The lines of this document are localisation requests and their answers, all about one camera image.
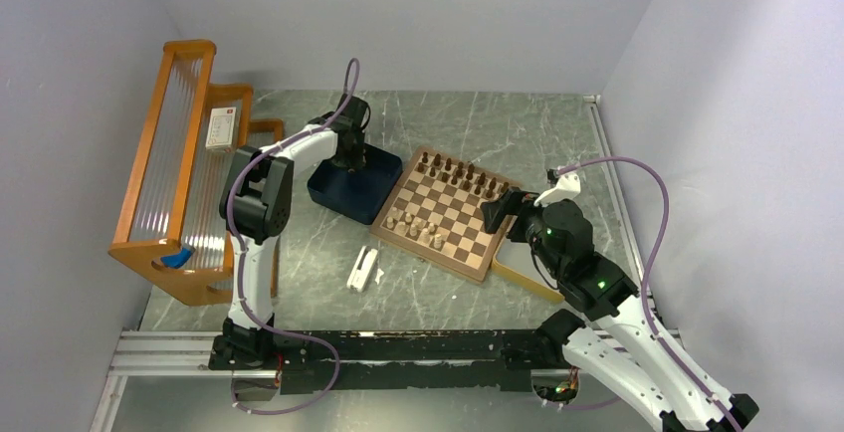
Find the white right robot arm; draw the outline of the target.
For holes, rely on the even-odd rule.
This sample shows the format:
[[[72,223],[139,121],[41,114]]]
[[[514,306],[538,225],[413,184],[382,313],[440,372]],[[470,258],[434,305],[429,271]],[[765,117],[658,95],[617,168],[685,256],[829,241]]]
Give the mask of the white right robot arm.
[[[745,393],[707,375],[650,314],[644,294],[596,252],[592,224],[569,198],[509,188],[481,205],[484,229],[528,245],[569,303],[534,332],[539,358],[565,362],[599,380],[657,431],[741,431],[758,414]]]

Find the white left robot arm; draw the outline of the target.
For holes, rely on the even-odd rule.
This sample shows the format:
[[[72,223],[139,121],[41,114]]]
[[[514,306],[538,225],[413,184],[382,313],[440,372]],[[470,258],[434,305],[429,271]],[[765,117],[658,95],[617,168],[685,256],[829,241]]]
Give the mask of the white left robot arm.
[[[250,367],[267,365],[276,352],[274,312],[265,286],[273,249],[291,216],[294,180],[325,160],[361,169],[370,116],[366,101],[344,94],[335,111],[312,119],[291,137],[235,151],[219,204],[234,259],[234,289],[222,337]]]

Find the yellow tray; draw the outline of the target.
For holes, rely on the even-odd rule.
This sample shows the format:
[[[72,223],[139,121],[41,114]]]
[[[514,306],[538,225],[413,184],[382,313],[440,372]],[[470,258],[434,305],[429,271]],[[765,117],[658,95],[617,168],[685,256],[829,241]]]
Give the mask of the yellow tray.
[[[555,304],[563,302],[563,296],[551,288],[533,266],[526,243],[513,243],[504,239],[497,248],[491,269],[496,275],[534,295]]]

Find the dark blue tray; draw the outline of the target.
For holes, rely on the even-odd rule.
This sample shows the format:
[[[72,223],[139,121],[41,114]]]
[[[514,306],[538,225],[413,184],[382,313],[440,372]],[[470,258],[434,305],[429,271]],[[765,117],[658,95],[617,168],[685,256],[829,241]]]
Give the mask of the dark blue tray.
[[[318,165],[308,180],[311,200],[363,225],[371,225],[403,173],[399,156],[366,144],[365,165],[349,172],[329,160]]]

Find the wooden chessboard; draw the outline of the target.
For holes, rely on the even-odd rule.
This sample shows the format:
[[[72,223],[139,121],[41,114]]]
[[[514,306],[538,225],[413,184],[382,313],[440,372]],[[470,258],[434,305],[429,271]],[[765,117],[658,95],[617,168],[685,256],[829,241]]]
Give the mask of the wooden chessboard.
[[[494,201],[514,180],[429,146],[418,147],[370,226],[374,237],[467,281],[480,284],[510,226],[483,229],[480,204]],[[406,213],[413,224],[404,222]],[[436,234],[443,247],[432,247]]]

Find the white card box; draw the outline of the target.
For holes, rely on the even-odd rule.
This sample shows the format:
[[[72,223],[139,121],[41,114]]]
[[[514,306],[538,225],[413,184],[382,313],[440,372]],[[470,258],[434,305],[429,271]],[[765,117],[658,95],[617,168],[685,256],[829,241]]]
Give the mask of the white card box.
[[[234,143],[236,123],[236,108],[212,108],[206,132],[205,148],[207,150],[228,151]]]

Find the white stapler-like device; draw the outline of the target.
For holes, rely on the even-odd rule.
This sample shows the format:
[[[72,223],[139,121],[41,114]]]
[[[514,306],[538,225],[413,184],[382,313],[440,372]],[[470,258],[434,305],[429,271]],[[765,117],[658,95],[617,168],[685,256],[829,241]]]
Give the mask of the white stapler-like device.
[[[346,281],[346,287],[355,292],[362,292],[368,283],[377,262],[379,251],[375,248],[363,246],[352,265]]]

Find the orange wooden rack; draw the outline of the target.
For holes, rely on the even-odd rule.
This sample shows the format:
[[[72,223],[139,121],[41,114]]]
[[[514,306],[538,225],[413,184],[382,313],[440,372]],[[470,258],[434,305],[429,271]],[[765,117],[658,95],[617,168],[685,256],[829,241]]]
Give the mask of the orange wooden rack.
[[[108,249],[118,262],[180,303],[228,304],[234,259],[219,215],[234,151],[207,150],[212,108],[234,107],[235,146],[283,138],[279,119],[253,119],[253,88],[214,84],[216,46],[210,40],[170,41],[152,92],[150,107]],[[164,267],[162,256],[182,247],[194,253],[180,269]]]

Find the blue object on rack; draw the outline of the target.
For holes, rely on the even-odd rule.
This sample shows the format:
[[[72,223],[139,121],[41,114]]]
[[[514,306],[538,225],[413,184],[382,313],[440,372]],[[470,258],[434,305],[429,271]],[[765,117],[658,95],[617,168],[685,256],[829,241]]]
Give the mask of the blue object on rack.
[[[193,253],[193,248],[189,246],[182,247],[178,253],[162,256],[159,261],[164,267],[171,269],[180,269],[190,260]]]

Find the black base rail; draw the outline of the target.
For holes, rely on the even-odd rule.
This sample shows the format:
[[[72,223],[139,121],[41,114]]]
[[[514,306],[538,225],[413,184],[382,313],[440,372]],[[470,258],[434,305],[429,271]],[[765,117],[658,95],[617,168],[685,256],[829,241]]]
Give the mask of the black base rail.
[[[316,330],[309,340],[304,336],[220,334],[208,367],[238,379],[278,379],[282,395],[325,387],[533,392],[552,389],[571,369],[551,340],[533,329]]]

